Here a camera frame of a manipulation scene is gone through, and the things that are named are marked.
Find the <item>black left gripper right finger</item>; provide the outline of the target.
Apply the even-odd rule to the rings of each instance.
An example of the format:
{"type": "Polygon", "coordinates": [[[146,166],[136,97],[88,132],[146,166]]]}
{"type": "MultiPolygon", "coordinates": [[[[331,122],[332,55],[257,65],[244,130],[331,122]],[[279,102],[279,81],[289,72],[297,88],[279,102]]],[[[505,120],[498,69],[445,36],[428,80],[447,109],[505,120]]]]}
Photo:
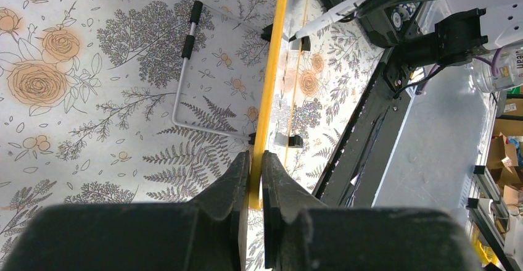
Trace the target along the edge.
{"type": "Polygon", "coordinates": [[[480,270],[463,228],[427,208],[329,207],[279,157],[261,159],[265,266],[273,270],[480,270]]]}

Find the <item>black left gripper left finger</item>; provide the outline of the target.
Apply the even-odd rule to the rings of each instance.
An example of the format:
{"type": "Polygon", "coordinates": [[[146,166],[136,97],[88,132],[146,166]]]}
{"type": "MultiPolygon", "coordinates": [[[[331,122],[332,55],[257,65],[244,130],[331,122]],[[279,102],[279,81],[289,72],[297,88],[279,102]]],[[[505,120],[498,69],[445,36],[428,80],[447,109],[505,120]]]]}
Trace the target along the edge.
{"type": "Polygon", "coordinates": [[[187,202],[49,207],[4,270],[244,270],[249,168],[239,153],[187,202]]]}

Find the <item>yellow framed whiteboard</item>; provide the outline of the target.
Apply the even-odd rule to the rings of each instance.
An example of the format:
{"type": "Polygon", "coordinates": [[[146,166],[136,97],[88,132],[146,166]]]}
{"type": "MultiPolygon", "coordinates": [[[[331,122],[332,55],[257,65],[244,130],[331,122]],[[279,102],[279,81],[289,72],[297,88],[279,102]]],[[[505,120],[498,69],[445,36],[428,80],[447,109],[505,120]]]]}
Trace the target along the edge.
{"type": "Polygon", "coordinates": [[[195,0],[191,9],[189,18],[190,29],[189,34],[186,36],[183,49],[181,51],[181,57],[183,63],[179,76],[178,89],[176,90],[175,103],[171,113],[171,121],[176,126],[190,128],[197,131],[212,133],[221,136],[229,136],[242,141],[248,141],[253,146],[253,158],[252,168],[250,169],[250,181],[248,185],[248,205],[251,209],[260,211],[262,209],[263,201],[260,199],[260,187],[262,180],[262,154],[266,146],[266,140],[268,139],[268,128],[270,123],[270,113],[273,101],[273,95],[276,85],[276,74],[279,65],[279,56],[281,53],[282,45],[284,43],[290,43],[290,38],[284,36],[284,20],[287,12],[287,6],[291,3],[291,0],[277,0],[275,7],[275,14],[273,23],[264,29],[252,27],[252,30],[256,30],[261,35],[266,35],[270,43],[268,52],[268,60],[266,66],[265,82],[263,84],[263,91],[260,103],[259,114],[261,120],[258,123],[255,136],[241,136],[234,133],[199,127],[179,121],[177,116],[178,106],[180,103],[180,96],[182,92],[183,78],[186,73],[186,69],[189,60],[192,55],[192,50],[195,43],[195,30],[200,21],[200,15],[204,7],[211,9],[212,7],[202,1],[195,0]]]}

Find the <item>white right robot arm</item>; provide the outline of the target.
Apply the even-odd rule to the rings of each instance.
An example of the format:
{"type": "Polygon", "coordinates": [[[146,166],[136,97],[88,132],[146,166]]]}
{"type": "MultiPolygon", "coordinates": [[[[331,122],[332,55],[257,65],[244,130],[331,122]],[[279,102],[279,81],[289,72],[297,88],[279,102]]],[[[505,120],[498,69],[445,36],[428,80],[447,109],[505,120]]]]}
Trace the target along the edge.
{"type": "Polygon", "coordinates": [[[454,14],[431,33],[396,46],[397,61],[411,69],[464,65],[476,56],[522,43],[522,0],[447,0],[454,14]]]}

